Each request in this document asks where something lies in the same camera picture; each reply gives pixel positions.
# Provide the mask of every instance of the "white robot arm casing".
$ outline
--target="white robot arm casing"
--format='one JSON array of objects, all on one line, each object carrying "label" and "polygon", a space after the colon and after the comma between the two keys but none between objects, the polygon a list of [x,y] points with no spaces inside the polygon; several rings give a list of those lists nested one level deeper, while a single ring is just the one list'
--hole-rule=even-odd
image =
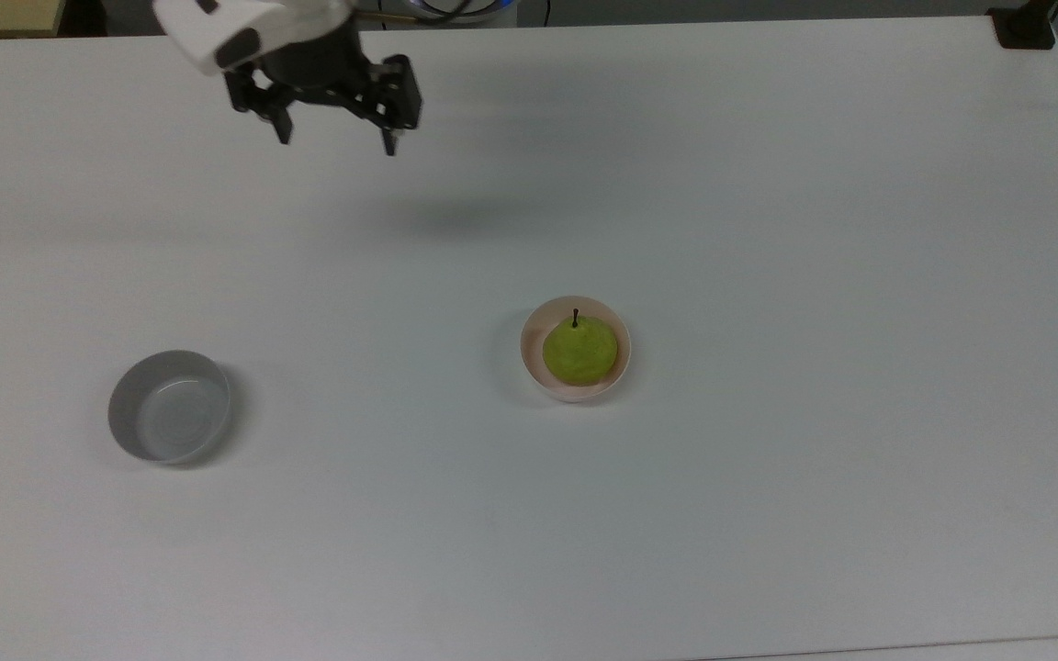
[{"label": "white robot arm casing", "polygon": [[352,14],[349,0],[154,0],[158,21],[202,73],[334,31]]}]

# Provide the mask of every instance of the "cable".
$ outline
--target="cable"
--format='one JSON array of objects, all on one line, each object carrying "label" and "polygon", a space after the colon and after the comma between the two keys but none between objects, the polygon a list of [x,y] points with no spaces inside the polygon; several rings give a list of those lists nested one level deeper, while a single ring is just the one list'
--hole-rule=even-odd
[{"label": "cable", "polygon": [[459,0],[459,4],[456,5],[456,8],[441,14],[441,16],[438,17],[419,18],[419,24],[449,24],[449,22],[452,22],[463,15],[463,13],[468,10],[468,4],[471,4],[471,0]]}]

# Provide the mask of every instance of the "floor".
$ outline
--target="floor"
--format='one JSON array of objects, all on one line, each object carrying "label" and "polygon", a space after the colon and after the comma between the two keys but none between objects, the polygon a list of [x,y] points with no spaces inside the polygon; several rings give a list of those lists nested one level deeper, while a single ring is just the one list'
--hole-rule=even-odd
[{"label": "floor", "polygon": [[[150,0],[104,0],[108,33],[161,32]],[[373,0],[359,0],[373,4]],[[404,0],[385,0],[400,11]],[[517,24],[657,24],[658,22],[790,20],[790,18],[982,16],[987,8],[1016,7],[1018,0],[521,0]],[[1058,18],[1055,20],[1058,34]]]}]

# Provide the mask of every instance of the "green pear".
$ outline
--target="green pear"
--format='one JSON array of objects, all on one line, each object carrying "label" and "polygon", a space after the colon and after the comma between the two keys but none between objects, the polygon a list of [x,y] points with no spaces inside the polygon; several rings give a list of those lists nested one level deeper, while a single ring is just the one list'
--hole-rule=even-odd
[{"label": "green pear", "polygon": [[567,318],[546,335],[542,357],[559,381],[571,386],[594,384],[609,372],[618,356],[615,332],[601,318]]}]

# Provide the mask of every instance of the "black object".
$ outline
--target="black object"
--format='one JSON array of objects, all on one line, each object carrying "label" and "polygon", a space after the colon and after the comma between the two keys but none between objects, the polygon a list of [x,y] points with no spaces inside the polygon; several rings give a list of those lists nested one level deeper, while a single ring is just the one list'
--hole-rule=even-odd
[{"label": "black object", "polygon": [[67,0],[59,26],[58,37],[107,37],[108,14],[101,0]]},{"label": "black object", "polygon": [[1018,10],[988,10],[986,16],[995,21],[995,34],[1003,49],[1023,51],[1051,51],[1055,34],[1051,31],[1047,14],[1057,0],[1029,0]]},{"label": "black object", "polygon": [[[272,80],[268,89],[255,84],[253,74],[257,68]],[[390,157],[402,131],[419,127],[423,109],[411,59],[406,55],[391,55],[382,59],[382,63],[371,63],[362,54],[353,18],[324,37],[289,43],[223,72],[223,79],[232,108],[241,113],[252,110],[262,121],[270,122],[285,145],[293,134],[289,117],[293,100],[340,106],[365,118],[382,131],[382,143]]]},{"label": "black object", "polygon": [[229,38],[223,45],[219,47],[218,51],[215,51],[215,63],[224,70],[240,59],[248,59],[259,53],[260,44],[260,34],[251,26],[247,26],[247,29],[236,32],[235,37]]}]

